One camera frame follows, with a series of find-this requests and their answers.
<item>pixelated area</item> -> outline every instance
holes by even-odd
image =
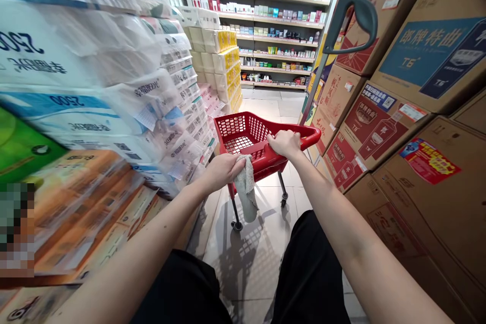
[[[0,277],[34,276],[33,183],[0,184]]]

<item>gray handle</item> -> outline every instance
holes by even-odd
[[[348,48],[344,50],[335,50],[334,44],[339,36],[339,31],[346,16],[346,11],[350,6],[354,5],[354,15],[359,26],[369,34],[370,39],[358,47]],[[339,0],[336,5],[336,10],[334,12],[333,19],[329,26],[328,35],[326,36],[326,42],[324,43],[323,53],[327,54],[344,54],[353,53],[365,50],[371,46],[375,39],[376,33],[378,31],[378,15],[376,14],[376,9],[369,0]]]

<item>green packaging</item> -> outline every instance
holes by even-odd
[[[0,183],[19,182],[66,149],[0,108]]]

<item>white towel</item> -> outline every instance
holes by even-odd
[[[243,218],[247,223],[251,223],[257,217],[257,200],[255,199],[255,180],[253,178],[253,166],[251,154],[245,154],[238,157],[246,159],[245,168],[234,179],[234,186],[238,192],[241,206],[243,207]]]

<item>metal pole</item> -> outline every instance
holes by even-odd
[[[327,24],[328,18],[330,16],[331,16],[331,14],[329,14],[329,13],[326,15],[325,24]],[[324,42],[324,41],[325,40],[324,40],[324,34],[323,34],[321,42]],[[310,108],[311,108],[312,104],[314,103],[315,92],[317,91],[317,86],[319,85],[320,77],[322,76],[322,71],[324,70],[326,62],[328,61],[328,57],[329,57],[329,54],[325,53],[325,50],[324,50],[324,47],[323,47],[322,48],[322,58],[320,59],[320,64],[319,64],[319,67],[317,68],[317,72],[315,74],[314,84],[312,85],[312,89],[310,90],[309,97],[307,99],[307,103],[305,104],[305,109],[304,109],[304,112],[302,114],[302,119],[300,120],[300,123],[299,123],[301,126],[304,125],[304,123],[307,120],[307,117],[309,116]]]

